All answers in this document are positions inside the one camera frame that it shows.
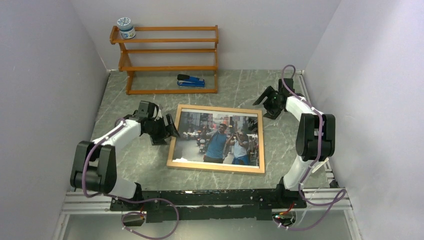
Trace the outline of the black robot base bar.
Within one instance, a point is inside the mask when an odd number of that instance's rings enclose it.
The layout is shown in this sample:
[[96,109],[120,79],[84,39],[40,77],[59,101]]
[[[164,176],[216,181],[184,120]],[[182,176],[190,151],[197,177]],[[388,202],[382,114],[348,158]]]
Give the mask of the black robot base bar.
[[276,188],[219,190],[143,190],[138,203],[112,199],[112,212],[144,211],[147,223],[254,218],[268,221],[287,209],[304,209],[306,201],[282,184]]

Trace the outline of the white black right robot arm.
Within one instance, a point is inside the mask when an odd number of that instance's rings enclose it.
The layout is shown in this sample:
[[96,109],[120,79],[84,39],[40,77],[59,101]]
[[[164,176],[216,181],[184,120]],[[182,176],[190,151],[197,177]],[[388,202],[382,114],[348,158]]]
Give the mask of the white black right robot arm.
[[277,89],[268,86],[253,103],[254,106],[263,105],[265,118],[275,120],[282,112],[288,112],[298,121],[296,158],[288,173],[282,177],[284,188],[274,195],[276,204],[282,208],[294,201],[293,192],[303,190],[305,180],[317,163],[335,152],[335,116],[313,107],[305,97],[294,92],[293,84],[292,78],[281,78]]

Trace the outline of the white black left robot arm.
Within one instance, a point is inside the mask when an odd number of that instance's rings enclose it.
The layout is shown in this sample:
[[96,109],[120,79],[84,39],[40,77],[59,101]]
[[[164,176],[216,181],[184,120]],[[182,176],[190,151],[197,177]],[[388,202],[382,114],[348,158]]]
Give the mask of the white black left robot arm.
[[123,200],[130,210],[142,206],[142,187],[118,176],[117,153],[142,135],[149,135],[153,146],[166,145],[169,137],[180,137],[172,115],[163,114],[159,105],[140,101],[138,109],[115,121],[105,135],[76,146],[70,185],[81,189],[85,197],[105,195]]

